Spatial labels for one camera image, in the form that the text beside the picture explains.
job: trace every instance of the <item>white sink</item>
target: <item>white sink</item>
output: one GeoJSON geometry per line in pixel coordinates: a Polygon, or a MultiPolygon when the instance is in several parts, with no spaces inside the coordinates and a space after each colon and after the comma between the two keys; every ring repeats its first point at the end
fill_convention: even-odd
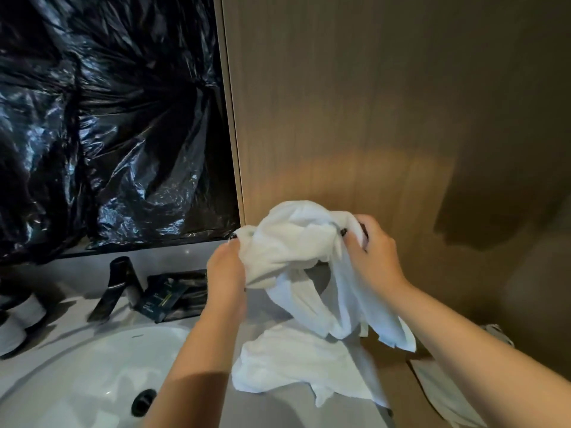
{"type": "Polygon", "coordinates": [[[0,400],[2,428],[131,428],[131,406],[159,390],[189,330],[150,325],[90,339],[52,358],[0,400]]]}

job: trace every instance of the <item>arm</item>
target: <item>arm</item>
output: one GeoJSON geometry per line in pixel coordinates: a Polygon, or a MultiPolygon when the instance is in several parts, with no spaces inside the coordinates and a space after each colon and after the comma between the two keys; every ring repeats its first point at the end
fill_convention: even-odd
{"type": "Polygon", "coordinates": [[[367,250],[347,234],[355,269],[410,326],[489,426],[569,426],[571,383],[413,287],[401,271],[396,244],[374,218],[358,215],[367,250]]]}
{"type": "Polygon", "coordinates": [[[145,428],[217,428],[246,314],[240,242],[220,245],[208,261],[208,302],[149,409],[145,428]]]}

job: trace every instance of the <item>person's left arm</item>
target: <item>person's left arm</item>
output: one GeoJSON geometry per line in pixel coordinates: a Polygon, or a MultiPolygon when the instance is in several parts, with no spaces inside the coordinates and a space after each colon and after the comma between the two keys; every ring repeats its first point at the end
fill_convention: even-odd
{"type": "Polygon", "coordinates": [[[189,333],[144,428],[218,428],[238,327],[246,314],[240,242],[220,245],[208,261],[208,300],[189,333]]]}

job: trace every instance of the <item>faucet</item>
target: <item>faucet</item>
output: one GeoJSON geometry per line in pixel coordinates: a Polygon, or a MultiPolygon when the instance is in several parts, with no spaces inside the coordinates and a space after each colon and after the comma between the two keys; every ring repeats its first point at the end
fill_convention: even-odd
{"type": "Polygon", "coordinates": [[[143,289],[129,257],[118,257],[109,264],[109,284],[97,306],[87,317],[88,322],[109,320],[119,297],[126,292],[129,307],[134,309],[143,295],[143,289]]]}

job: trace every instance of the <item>black drain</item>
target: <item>black drain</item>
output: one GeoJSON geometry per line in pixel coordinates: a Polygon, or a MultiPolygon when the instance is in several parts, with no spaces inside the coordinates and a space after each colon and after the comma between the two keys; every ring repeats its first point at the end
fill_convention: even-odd
{"type": "Polygon", "coordinates": [[[131,414],[136,418],[141,418],[145,416],[155,398],[156,398],[155,389],[143,390],[133,400],[133,404],[131,405],[131,414]]]}

